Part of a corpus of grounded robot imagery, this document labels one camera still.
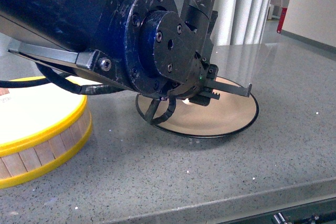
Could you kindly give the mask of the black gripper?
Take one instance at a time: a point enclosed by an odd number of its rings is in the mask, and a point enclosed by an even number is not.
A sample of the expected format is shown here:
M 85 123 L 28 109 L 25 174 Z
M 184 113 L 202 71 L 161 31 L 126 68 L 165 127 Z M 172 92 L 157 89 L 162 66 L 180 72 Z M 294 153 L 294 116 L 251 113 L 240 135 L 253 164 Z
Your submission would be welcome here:
M 218 90 L 226 93 L 249 97 L 252 89 L 250 83 L 248 87 L 235 86 L 223 82 L 215 81 L 218 73 L 218 66 L 209 62 L 210 56 L 202 56 L 198 52 L 189 64 L 185 83 L 178 81 L 168 81 L 162 90 L 163 96 L 169 99 L 189 99 L 192 103 L 207 106 L 211 99 L 220 99 Z

